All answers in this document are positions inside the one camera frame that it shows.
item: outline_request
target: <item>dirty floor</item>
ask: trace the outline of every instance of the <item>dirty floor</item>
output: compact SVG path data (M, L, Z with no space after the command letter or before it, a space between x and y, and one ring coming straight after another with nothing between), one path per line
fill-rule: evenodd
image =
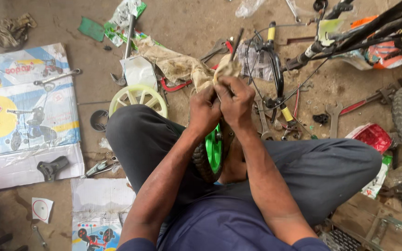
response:
M253 30L263 29L270 21L278 24L294 22L284 0L266 0L266 2L247 19L236 18L235 11L241 0L144 0L148 5L137 22L137 30L150 35L153 39L174 51L200 57L207 52L219 38L236 36L240 27L245 28L244 36L250 38ZM399 0L355 1L355 9L350 20L382 13ZM78 103L111 100L120 87L111 80L110 72L119 74L119 60L125 46L115 48L105 38L102 43L81 34L77 27L81 16L88 17L100 24L109 20L120 0L0 0L0 19L15 18L30 13L38 26L29 30L29 40L25 48L63 43L71 68L80 68L83 74L74 79ZM296 0L301 8L312 11L312 0ZM285 27L276 31L276 43L282 44L290 37L313 36L315 28ZM112 51L103 50L107 44ZM304 51L309 43L278 46L281 58L291 58ZM220 56L213 57L207 64L218 63ZM285 73L286 89L292 89L303 81L320 62L313 62L297 73ZM329 125L319 127L311 115L325 112L325 105L340 100L344 106L358 101L377 89L387 87L402 77L402 66L393 70L359 71L340 61L327 62L311 79L314 88L303 92L299 101L298 118L307 124L307 128L327 138ZM266 93L274 93L272 83L257 81L257 85ZM188 102L191 88L169 93L169 118L182 125L188 123ZM288 102L293 109L294 100ZM108 109L109 103L79 106L82 150L87 168L94 163L110 157L106 149L99 148L98 142L103 133L95 132L89 124L89 117L94 110ZM368 122L378 123L387 131L393 130L389 106L372 103L360 110L344 115L339 119L338 137L345 137L354 128ZM116 174L104 174L103 177L124 177L123 171ZM54 207L50 223L44 224L32 220L31 198L44 197L53 200ZM70 250L71 247L71 194L70 180L53 183L39 183L0 191L0 236L13 233L13 240L7 245L14 250L21 245L29 245L30 250L41 250L36 236L32 235L32 225L39 229L49 244L50 250Z

